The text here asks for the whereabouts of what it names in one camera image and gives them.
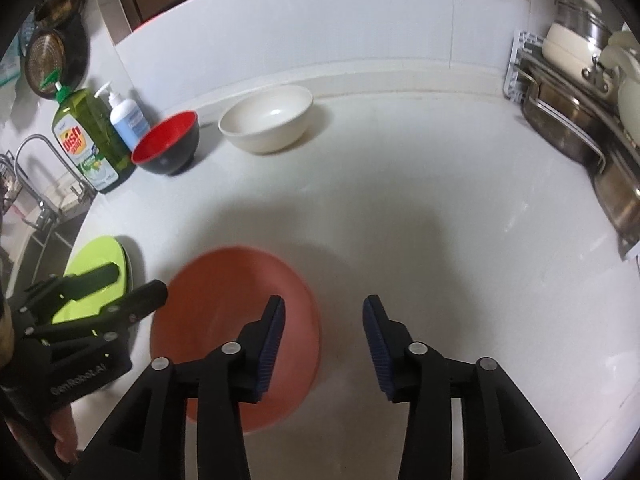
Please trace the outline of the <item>left hand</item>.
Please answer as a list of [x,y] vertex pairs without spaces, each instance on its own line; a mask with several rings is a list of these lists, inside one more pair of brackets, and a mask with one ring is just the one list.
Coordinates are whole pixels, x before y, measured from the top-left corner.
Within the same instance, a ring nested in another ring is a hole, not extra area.
[[[6,419],[6,424],[12,432],[13,437],[21,445],[25,452],[29,452],[30,457],[35,458],[41,454],[40,446],[34,436],[17,420]],[[48,434],[55,438],[54,444],[48,444],[44,448],[55,450],[56,456],[63,463],[75,465],[78,461],[77,445],[78,435],[73,419],[73,411],[70,405],[60,408],[46,418],[49,428]]]

